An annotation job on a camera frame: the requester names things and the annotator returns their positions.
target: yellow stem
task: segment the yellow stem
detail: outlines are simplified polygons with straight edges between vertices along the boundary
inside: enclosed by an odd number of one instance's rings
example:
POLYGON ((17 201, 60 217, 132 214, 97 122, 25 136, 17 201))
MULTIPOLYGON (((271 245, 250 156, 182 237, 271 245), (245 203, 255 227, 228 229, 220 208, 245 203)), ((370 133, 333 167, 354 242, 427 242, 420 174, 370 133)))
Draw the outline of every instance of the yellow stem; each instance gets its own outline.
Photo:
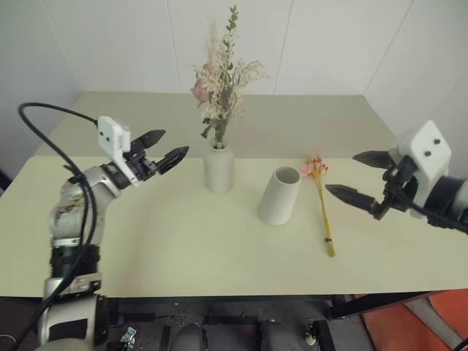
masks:
POLYGON ((336 251, 335 251, 335 246, 333 245, 333 242, 332 242, 330 222, 328 221, 327 210, 325 208, 325 199, 323 197, 323 190, 322 190, 322 179, 321 178, 314 178, 314 180, 315 180, 315 185, 317 185, 317 190, 318 190, 319 196, 320 196, 320 202, 322 204, 323 222, 325 223, 327 238, 330 239, 329 241, 327 241, 328 256, 335 257, 336 256, 336 251))

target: white wall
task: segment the white wall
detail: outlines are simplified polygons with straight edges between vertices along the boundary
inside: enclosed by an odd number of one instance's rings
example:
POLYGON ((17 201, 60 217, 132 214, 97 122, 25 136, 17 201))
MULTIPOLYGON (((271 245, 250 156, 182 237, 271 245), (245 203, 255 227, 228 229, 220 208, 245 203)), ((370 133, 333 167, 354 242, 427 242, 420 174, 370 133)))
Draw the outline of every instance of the white wall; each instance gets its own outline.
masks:
POLYGON ((434 119, 457 176, 468 175, 467 24, 466 0, 416 0, 364 91, 397 135, 434 119))
MULTIPOLYGON (((40 1, 0 1, 0 168, 14 177, 41 142, 16 108, 36 100, 71 105, 80 86, 40 1)), ((30 109, 49 133, 60 113, 30 109)))
MULTIPOLYGON (((3 137, 2 130, 0 145, 37 146, 23 142, 24 131, 10 121, 12 106, 31 99, 26 90, 63 105, 80 87, 189 93, 192 65, 205 59, 209 20, 224 28, 234 3, 240 12, 235 54, 261 60, 271 76, 251 84, 250 94, 363 94, 396 134, 434 118, 458 158, 454 170, 465 173, 466 0, 3 1, 0 72, 10 78, 0 80, 0 101, 9 131, 3 137), (12 42, 6 62, 3 47, 12 42), (26 50, 40 59, 28 61, 26 50), (21 87, 11 89, 10 81, 21 87), (11 91, 16 98, 5 99, 11 91)), ((0 152, 5 167, 11 157, 3 146, 0 152)), ((20 164, 8 166, 10 174, 20 164)))

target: dried flower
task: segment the dried flower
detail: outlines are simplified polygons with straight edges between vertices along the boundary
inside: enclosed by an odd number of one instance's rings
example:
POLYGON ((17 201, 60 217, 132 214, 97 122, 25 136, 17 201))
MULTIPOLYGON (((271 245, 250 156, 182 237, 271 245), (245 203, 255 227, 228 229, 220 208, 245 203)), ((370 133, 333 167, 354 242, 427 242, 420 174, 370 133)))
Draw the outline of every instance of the dried flower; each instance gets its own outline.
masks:
POLYGON ((322 204, 322 216, 323 221, 325 223, 325 229, 327 230, 327 237, 325 238, 325 242, 328 246, 328 255, 330 257, 336 256, 335 246, 333 245, 333 241, 331 239, 331 228, 330 222, 328 221, 327 211, 325 209, 325 200, 323 197, 323 184, 322 184, 322 176, 327 173, 328 166, 322 163, 322 159, 317 157, 312 159, 309 157, 306 160, 306 164, 304 164, 301 168, 301 175, 303 177, 311 176, 314 181, 315 185, 317 186, 317 190, 320 196, 320 202, 322 204))
POLYGON ((192 89, 200 104, 205 103, 203 123, 207 127, 202 136, 207 138, 211 129, 218 145, 222 145, 227 124, 240 114, 238 109, 246 85, 253 80, 265 78, 263 65, 259 61, 233 63, 233 48, 237 39, 237 7, 231 7, 231 16, 226 26, 227 33, 218 40, 216 25, 211 24, 211 38, 208 43, 208 61, 202 67, 195 67, 197 81, 192 89))

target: metal frame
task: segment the metal frame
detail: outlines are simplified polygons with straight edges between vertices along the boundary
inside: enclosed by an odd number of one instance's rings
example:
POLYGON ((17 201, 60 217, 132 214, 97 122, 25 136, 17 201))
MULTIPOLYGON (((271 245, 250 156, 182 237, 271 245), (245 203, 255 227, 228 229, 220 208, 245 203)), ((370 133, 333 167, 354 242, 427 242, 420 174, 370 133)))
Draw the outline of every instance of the metal frame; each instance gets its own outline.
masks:
MULTIPOLYGON (((351 301, 347 301, 344 295, 253 295, 253 296, 181 296, 158 298, 107 298, 107 304, 116 308, 119 304, 163 304, 163 303, 197 303, 197 302, 255 302, 255 301, 331 301, 332 307, 328 310, 328 317, 341 319, 344 317, 362 314, 365 312, 383 309, 398 303, 425 298, 439 293, 439 291, 420 292, 391 292, 368 294, 351 301)), ((8 298, 6 299, 40 303, 42 298, 8 298)))
POLYGON ((330 308, 329 312, 332 318, 344 318, 355 314, 383 309, 399 303, 425 298, 438 293, 438 291, 421 292, 392 292, 386 294, 368 294, 348 302, 339 302, 330 308))
POLYGON ((336 351, 326 320, 315 320, 309 325, 310 334, 319 343, 320 351, 336 351))

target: table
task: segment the table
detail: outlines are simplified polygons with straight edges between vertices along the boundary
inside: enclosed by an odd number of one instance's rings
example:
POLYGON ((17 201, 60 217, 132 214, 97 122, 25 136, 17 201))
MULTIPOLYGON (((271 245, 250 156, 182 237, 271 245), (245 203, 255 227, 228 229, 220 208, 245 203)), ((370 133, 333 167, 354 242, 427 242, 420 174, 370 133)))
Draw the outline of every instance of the table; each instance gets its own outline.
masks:
MULTIPOLYGON (((105 163, 75 156, 82 169, 105 163)), ((381 198, 381 170, 325 159, 325 182, 381 198)), ((235 187, 213 195, 201 159, 126 189, 109 208, 100 292, 111 298, 408 293, 468 286, 466 235, 389 211, 382 221, 325 192, 337 257, 324 243, 320 201, 304 179, 291 220, 261 222, 256 208, 273 170, 299 159, 237 159, 235 187)), ((48 214, 69 173, 34 156, 0 198, 0 296, 41 296, 50 256, 48 214)))
MULTIPOLYGON (((363 96, 243 97, 245 113, 233 119, 227 138, 238 158, 287 159, 319 152, 323 157, 350 158, 367 150, 388 150, 395 136, 363 96)), ((203 157, 207 142, 201 111, 191 94, 118 93, 86 91, 73 110, 88 116, 110 116, 125 123, 132 139, 150 129, 166 129, 165 136, 147 150, 163 156, 189 145, 189 157, 203 157)), ((34 109, 28 110, 34 121, 34 109)), ((93 124, 67 116, 53 131, 52 140, 72 156, 102 156, 93 124)), ((37 155, 55 156, 43 145, 37 155)))

